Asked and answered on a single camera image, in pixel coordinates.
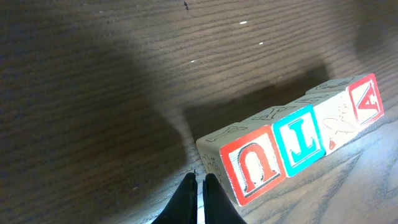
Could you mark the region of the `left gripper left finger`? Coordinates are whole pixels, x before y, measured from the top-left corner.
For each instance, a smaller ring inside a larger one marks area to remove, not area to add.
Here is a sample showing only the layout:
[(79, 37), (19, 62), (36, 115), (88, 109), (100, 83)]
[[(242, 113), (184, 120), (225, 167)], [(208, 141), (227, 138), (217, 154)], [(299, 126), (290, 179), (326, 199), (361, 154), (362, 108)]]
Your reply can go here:
[(196, 175), (189, 172), (152, 224), (196, 224), (197, 192)]

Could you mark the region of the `blue J block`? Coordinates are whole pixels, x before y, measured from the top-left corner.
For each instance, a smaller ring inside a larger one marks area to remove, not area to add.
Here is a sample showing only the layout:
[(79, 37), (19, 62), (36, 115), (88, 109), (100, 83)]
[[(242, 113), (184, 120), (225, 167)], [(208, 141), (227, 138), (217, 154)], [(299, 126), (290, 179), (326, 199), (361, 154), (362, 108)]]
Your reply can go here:
[(293, 177), (326, 155), (312, 105), (272, 106), (243, 120), (270, 125), (287, 177)]

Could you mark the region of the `red A block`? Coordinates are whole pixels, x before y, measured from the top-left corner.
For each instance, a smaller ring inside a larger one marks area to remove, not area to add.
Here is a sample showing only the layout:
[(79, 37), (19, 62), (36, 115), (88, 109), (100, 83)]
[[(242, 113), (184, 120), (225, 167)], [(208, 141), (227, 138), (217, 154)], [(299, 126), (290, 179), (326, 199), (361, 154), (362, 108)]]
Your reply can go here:
[(354, 117), (361, 130), (384, 115), (384, 107), (375, 74), (365, 73), (342, 79), (328, 80), (305, 92), (308, 94), (342, 91), (348, 94)]

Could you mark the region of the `red U block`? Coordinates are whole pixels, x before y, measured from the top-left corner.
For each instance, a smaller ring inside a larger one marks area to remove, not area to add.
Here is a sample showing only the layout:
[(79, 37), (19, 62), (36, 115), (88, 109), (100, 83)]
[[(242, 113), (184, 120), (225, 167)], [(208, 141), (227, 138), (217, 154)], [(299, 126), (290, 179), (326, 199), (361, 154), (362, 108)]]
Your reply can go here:
[(196, 145), (205, 170), (240, 207), (287, 178), (269, 124), (233, 123), (197, 139)]

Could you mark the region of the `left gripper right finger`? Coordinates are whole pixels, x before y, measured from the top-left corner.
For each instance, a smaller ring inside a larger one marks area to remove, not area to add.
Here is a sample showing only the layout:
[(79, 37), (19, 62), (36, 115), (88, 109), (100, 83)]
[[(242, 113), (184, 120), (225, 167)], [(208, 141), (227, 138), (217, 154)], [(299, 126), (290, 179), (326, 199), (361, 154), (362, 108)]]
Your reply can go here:
[(203, 203), (206, 224), (246, 224), (214, 174), (203, 181)]

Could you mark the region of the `white block red dots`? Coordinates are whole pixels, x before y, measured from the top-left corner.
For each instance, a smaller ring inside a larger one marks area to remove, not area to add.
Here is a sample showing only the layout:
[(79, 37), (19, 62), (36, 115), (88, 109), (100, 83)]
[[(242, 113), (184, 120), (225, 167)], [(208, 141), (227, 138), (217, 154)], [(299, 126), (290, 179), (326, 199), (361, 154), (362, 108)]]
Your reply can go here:
[(360, 131), (353, 106), (345, 91), (304, 95), (288, 105), (298, 108), (313, 106), (327, 155), (337, 151)]

